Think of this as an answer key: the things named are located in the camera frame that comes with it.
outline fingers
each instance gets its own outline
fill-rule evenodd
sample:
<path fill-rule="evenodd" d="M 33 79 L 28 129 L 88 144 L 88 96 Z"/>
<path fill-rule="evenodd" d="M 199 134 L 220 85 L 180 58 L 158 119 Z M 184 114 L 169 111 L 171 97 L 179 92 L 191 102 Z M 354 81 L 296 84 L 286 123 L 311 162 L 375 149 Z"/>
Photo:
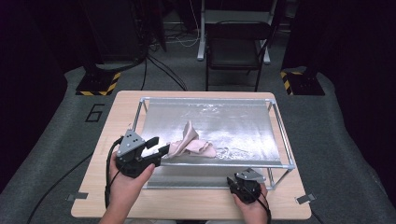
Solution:
<path fill-rule="evenodd" d="M 268 193 L 267 187 L 265 187 L 265 184 L 260 184 L 260 187 L 262 189 L 262 194 L 266 197 Z"/>
<path fill-rule="evenodd" d="M 116 166 L 116 158 L 117 158 L 117 151 L 113 152 L 111 154 L 111 159 L 110 159 L 110 174 L 114 175 L 116 174 L 119 169 Z M 146 169 L 138 176 L 136 179 L 138 179 L 139 182 L 145 184 L 149 178 L 152 176 L 152 173 L 154 172 L 155 165 L 150 164 Z"/>
<path fill-rule="evenodd" d="M 140 174 L 136 180 L 140 181 L 142 184 L 145 184 L 149 178 L 152 176 L 152 173 L 154 172 L 155 165 L 152 163 L 146 169 Z"/>
<path fill-rule="evenodd" d="M 233 201 L 235 202 L 235 204 L 240 207 L 241 205 L 243 205 L 244 203 L 242 203 L 242 201 L 238 198 L 238 196 L 236 196 L 236 194 L 232 194 L 233 195 Z"/>
<path fill-rule="evenodd" d="M 117 151 L 113 152 L 111 154 L 111 158 L 110 158 L 110 174 L 111 176 L 115 175 L 117 173 L 117 171 L 119 170 L 116 166 L 116 158 L 117 158 Z"/>

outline clear plastic sheet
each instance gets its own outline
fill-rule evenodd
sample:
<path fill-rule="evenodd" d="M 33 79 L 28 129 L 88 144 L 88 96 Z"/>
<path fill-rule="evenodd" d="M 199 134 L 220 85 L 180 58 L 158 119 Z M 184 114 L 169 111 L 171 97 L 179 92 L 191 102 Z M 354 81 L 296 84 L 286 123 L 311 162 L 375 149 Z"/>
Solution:
<path fill-rule="evenodd" d="M 265 99 L 150 98 L 142 137 L 159 136 L 160 143 L 146 153 L 181 140 L 188 120 L 200 139 L 214 145 L 217 157 L 165 157 L 163 163 L 280 161 Z"/>

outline black handheld controller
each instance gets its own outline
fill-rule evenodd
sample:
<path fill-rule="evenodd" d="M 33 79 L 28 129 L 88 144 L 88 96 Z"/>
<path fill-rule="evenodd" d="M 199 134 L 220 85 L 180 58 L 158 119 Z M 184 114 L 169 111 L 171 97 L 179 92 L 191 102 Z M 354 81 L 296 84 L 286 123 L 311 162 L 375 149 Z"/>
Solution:
<path fill-rule="evenodd" d="M 252 175 L 259 175 L 252 169 L 247 169 L 242 173 L 234 174 L 234 178 L 227 176 L 227 183 L 231 193 L 236 194 L 243 203 L 254 203 L 262 193 L 262 188 Z"/>
<path fill-rule="evenodd" d="M 123 175 L 137 178 L 152 163 L 161 165 L 161 157 L 169 152 L 169 146 L 160 147 L 159 152 L 142 157 L 145 148 L 158 145 L 159 137 L 153 137 L 147 142 L 132 130 L 127 130 L 117 152 L 116 166 Z"/>

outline gray carpet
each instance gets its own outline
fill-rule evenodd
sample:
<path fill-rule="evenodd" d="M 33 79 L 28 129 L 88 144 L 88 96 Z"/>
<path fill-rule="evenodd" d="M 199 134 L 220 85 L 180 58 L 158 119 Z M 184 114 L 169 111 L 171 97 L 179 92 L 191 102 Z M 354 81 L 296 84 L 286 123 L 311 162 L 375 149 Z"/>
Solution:
<path fill-rule="evenodd" d="M 344 127 L 330 80 L 318 75 L 325 96 L 286 94 L 279 70 L 287 40 L 287 34 L 276 34 L 270 48 L 271 64 L 263 68 L 259 91 L 269 91 L 276 96 L 305 191 L 318 197 L 311 203 L 312 210 L 324 223 L 396 223 L 396 211 L 382 190 L 375 171 L 364 161 Z M 152 50 L 150 55 L 172 68 L 189 91 L 204 91 L 205 62 L 196 60 L 198 45 L 186 48 L 179 43 L 168 43 L 167 47 L 167 52 Z M 95 149 L 117 92 L 140 90 L 144 70 L 141 63 L 122 72 L 116 89 L 108 96 L 75 95 L 84 70 L 79 68 L 65 74 L 68 90 L 63 102 L 0 196 L 0 223 L 26 222 L 42 195 Z M 148 62 L 144 90 L 181 91 L 181 88 Z M 211 90 L 251 91 L 239 88 Z M 85 122 L 95 104 L 103 104 L 96 107 L 103 112 L 101 118 L 98 122 Z M 98 222 L 98 218 L 72 217 L 73 203 L 65 199 L 68 194 L 78 192 L 88 164 L 89 160 L 83 162 L 50 192 L 38 207 L 32 223 Z M 274 223 L 319 222 L 312 216 L 304 221 L 277 220 Z"/>

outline human hand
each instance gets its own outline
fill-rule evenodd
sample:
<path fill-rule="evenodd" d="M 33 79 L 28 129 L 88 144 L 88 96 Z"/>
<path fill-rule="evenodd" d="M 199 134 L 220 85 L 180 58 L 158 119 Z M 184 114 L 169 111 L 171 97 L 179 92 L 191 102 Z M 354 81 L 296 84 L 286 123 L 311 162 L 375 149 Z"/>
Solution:
<path fill-rule="evenodd" d="M 116 157 L 117 152 L 113 152 L 109 167 L 110 180 L 114 178 L 110 187 L 110 203 L 100 223 L 123 223 L 155 168 L 155 165 L 151 164 L 140 176 L 131 178 L 119 173 Z"/>
<path fill-rule="evenodd" d="M 262 195 L 260 195 L 259 200 L 267 208 L 269 208 L 266 199 L 264 199 L 264 197 L 267 196 L 268 190 L 264 186 L 264 184 L 260 184 L 260 186 L 262 189 Z M 244 216 L 244 220 L 247 224 L 267 223 L 268 220 L 267 212 L 259 202 L 256 201 L 254 203 L 245 204 L 238 198 L 238 196 L 236 196 L 236 194 L 233 194 L 233 200 L 236 206 L 238 206 L 239 209 L 241 210 L 242 215 Z"/>

